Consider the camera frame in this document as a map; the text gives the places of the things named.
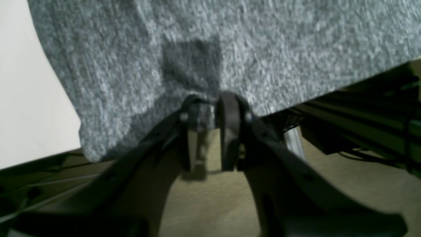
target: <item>wire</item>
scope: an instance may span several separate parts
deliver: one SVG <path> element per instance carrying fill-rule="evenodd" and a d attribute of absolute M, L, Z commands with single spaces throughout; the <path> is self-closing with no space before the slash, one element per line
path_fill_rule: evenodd
<path fill-rule="evenodd" d="M 352 151 L 352 150 L 350 150 L 350 151 L 345 151 L 345 152 L 346 153 L 349 153 L 349 154 L 351 154 L 353 156 L 356 156 L 357 158 L 351 157 L 351 156 L 347 156 L 347 155 L 343 154 L 342 152 L 339 152 L 339 155 L 341 155 L 341 156 L 343 156 L 345 158 L 351 159 L 351 160 L 356 160 L 356 161 L 375 162 L 375 163 L 380 163 L 380 164 L 384 164 L 384 165 L 391 166 L 391 167 L 396 167 L 396 168 L 399 168 L 399 166 L 397 164 L 404 163 L 403 161 L 400 161 L 400 160 L 387 160 L 387 159 L 382 159 L 382 158 L 371 156 L 371 155 L 367 155 L 367 154 L 364 154 L 364 153 L 361 153 L 361 152 L 358 152 L 358 151 Z"/>

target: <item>gray carpet-like fabric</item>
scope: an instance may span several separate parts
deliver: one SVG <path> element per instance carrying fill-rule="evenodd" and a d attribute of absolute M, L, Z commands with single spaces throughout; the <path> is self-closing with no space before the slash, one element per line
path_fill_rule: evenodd
<path fill-rule="evenodd" d="M 230 90 L 266 115 L 421 55 L 419 0 L 28 2 L 91 161 L 124 155 L 189 94 Z"/>

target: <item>gray fabric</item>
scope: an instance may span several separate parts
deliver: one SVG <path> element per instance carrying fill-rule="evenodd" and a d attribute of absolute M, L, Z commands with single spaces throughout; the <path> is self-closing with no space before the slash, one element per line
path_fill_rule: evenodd
<path fill-rule="evenodd" d="M 266 115 L 421 55 L 419 0 L 29 0 L 91 161 L 120 157 L 195 93 Z"/>

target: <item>white wall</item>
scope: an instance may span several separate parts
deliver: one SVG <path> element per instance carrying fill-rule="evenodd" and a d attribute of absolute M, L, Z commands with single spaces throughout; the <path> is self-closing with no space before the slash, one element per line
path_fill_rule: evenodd
<path fill-rule="evenodd" d="M 80 147 L 80 120 L 26 0 L 0 0 L 0 169 Z"/>

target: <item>black plastic part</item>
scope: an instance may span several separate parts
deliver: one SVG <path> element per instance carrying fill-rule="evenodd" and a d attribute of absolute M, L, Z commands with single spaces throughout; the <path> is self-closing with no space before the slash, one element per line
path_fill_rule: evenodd
<path fill-rule="evenodd" d="M 243 98 L 223 95 L 223 128 L 234 128 L 226 130 L 234 132 L 223 143 L 223 164 L 225 170 L 237 164 L 244 171 L 263 236 L 401 237 L 406 233 L 400 215 L 375 212 L 344 196 L 283 147 Z M 183 165 L 188 147 L 186 119 L 181 116 L 186 108 L 159 123 L 91 185 L 42 213 L 21 214 L 14 229 L 41 237 L 156 237 L 170 187 L 188 168 Z M 240 142 L 246 147 L 241 161 Z"/>
<path fill-rule="evenodd" d="M 223 92 L 218 102 L 222 171 L 233 171 L 240 147 L 240 108 L 234 93 Z"/>
<path fill-rule="evenodd" d="M 250 184 L 263 236 L 403 236 L 400 215 L 370 210 L 344 196 L 283 147 L 248 105 L 238 100 L 246 146 L 242 169 Z"/>
<path fill-rule="evenodd" d="M 142 218 L 94 215 L 23 213 L 14 228 L 24 234 L 42 237 L 147 237 L 149 228 Z"/>

